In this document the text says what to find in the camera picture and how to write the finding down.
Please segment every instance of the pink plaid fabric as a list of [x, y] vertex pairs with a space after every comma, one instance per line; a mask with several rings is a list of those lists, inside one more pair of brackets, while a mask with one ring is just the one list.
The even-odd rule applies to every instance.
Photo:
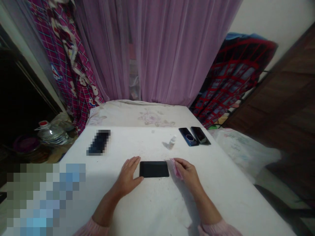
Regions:
[[53, 0], [28, 0], [52, 72], [62, 92], [67, 112], [80, 134], [90, 109], [104, 103], [74, 22], [75, 4]]

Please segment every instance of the phone screen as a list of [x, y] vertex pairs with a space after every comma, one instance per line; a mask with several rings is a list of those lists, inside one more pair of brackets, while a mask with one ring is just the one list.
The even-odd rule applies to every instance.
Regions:
[[198, 143], [203, 144], [203, 145], [211, 144], [200, 127], [191, 127], [191, 130], [193, 134], [195, 135]]
[[140, 162], [139, 176], [144, 178], [169, 177], [166, 161], [159, 162]]
[[110, 130], [99, 130], [93, 139], [89, 149], [86, 151], [88, 156], [101, 156], [106, 148], [107, 141], [111, 135]]
[[182, 134], [182, 136], [184, 137], [188, 146], [192, 147], [192, 146], [198, 146], [199, 145], [198, 142], [196, 141], [196, 139], [192, 136], [192, 134], [189, 132], [189, 130], [187, 128], [179, 128], [179, 131]]

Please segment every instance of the purple lid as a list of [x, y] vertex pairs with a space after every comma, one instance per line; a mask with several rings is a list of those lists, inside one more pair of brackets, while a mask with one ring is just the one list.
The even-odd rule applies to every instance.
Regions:
[[40, 145], [40, 141], [36, 137], [27, 135], [19, 136], [13, 144], [13, 149], [17, 152], [28, 153]]

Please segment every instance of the cleaning wipe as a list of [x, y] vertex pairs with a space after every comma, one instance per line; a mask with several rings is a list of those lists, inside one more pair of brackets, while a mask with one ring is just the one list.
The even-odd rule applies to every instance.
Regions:
[[179, 178], [180, 180], [183, 180], [181, 173], [179, 172], [178, 168], [175, 165], [175, 160], [173, 158], [170, 158], [170, 160], [176, 177]]

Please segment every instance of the woman's left hand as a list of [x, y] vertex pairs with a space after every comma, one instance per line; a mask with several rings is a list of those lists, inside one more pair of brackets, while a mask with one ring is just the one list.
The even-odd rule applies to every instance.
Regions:
[[134, 179], [134, 172], [140, 162], [140, 157], [133, 157], [127, 159], [121, 168], [120, 175], [113, 185], [111, 191], [118, 197], [122, 198], [134, 190], [144, 179], [142, 176]]

